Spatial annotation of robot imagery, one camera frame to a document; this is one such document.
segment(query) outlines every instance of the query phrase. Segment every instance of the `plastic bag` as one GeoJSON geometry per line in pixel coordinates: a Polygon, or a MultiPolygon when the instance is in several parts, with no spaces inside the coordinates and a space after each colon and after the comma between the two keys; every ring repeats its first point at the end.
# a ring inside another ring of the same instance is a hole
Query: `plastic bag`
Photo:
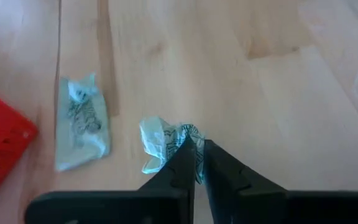
{"type": "Polygon", "coordinates": [[[179,147],[190,137],[196,144],[196,180],[199,184],[204,181],[204,141],[205,137],[192,124],[168,124],[163,119],[154,116],[143,119],[140,124],[140,135],[144,151],[151,155],[150,160],[143,166],[142,172],[151,174],[158,172],[165,163],[177,152],[179,147]]]}
{"type": "Polygon", "coordinates": [[[63,171],[109,154],[109,123],[95,74],[79,82],[61,78],[56,125],[55,169],[63,171]]]}

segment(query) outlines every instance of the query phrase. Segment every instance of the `black robotic claw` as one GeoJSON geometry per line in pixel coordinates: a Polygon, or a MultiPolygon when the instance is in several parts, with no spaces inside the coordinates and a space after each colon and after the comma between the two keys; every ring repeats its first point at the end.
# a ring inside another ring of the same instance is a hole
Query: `black robotic claw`
{"type": "MultiPolygon", "coordinates": [[[[189,138],[136,191],[52,192],[27,207],[27,224],[193,223],[195,152],[189,138]]],[[[204,176],[216,224],[358,222],[358,192],[285,190],[211,140],[204,176]]]]}

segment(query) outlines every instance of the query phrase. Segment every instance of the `wooden floor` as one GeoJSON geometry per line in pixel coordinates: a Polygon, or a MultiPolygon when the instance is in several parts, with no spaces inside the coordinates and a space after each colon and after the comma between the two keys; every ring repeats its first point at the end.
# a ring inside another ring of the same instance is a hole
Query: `wooden floor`
{"type": "MultiPolygon", "coordinates": [[[[51,190],[140,187],[150,115],[288,189],[358,190],[358,1],[0,0],[0,97],[40,130],[0,188],[0,223],[51,190]],[[56,82],[91,72],[111,155],[55,173],[56,82]]],[[[195,223],[212,223],[199,185],[195,223]]]]}

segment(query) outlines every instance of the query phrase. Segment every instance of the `flat plastic wrapper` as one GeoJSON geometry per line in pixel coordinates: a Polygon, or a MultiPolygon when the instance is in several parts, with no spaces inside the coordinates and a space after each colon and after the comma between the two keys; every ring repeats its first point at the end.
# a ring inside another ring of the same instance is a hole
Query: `flat plastic wrapper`
{"type": "Polygon", "coordinates": [[[109,154],[106,103],[94,74],[76,82],[61,78],[56,124],[55,169],[63,171],[109,154]]]}
{"type": "Polygon", "coordinates": [[[142,172],[151,174],[158,172],[167,161],[177,152],[186,138],[191,138],[196,144],[196,180],[203,183],[204,140],[205,137],[192,124],[168,124],[163,119],[154,116],[143,119],[140,124],[140,135],[144,151],[150,155],[150,160],[143,166],[142,172]]]}

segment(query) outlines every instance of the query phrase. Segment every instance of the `black plastic part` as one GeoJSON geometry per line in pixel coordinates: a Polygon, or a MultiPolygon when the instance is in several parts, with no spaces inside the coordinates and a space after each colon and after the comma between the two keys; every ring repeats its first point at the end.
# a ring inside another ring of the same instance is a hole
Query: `black plastic part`
{"type": "MultiPolygon", "coordinates": [[[[187,139],[138,191],[42,195],[27,207],[25,222],[192,224],[195,152],[187,139]]],[[[358,192],[285,190],[211,140],[204,145],[204,176],[215,224],[358,223],[358,192]]]]}
{"type": "Polygon", "coordinates": [[[195,145],[187,139],[138,191],[52,192],[33,200],[26,224],[193,223],[195,145]]]}
{"type": "Polygon", "coordinates": [[[286,190],[205,141],[204,170],[215,223],[277,223],[285,211],[286,190]]]}
{"type": "Polygon", "coordinates": [[[289,191],[284,223],[349,222],[358,223],[358,192],[289,191]]]}
{"type": "Polygon", "coordinates": [[[210,140],[204,170],[215,224],[358,223],[358,192],[285,190],[210,140]]]}

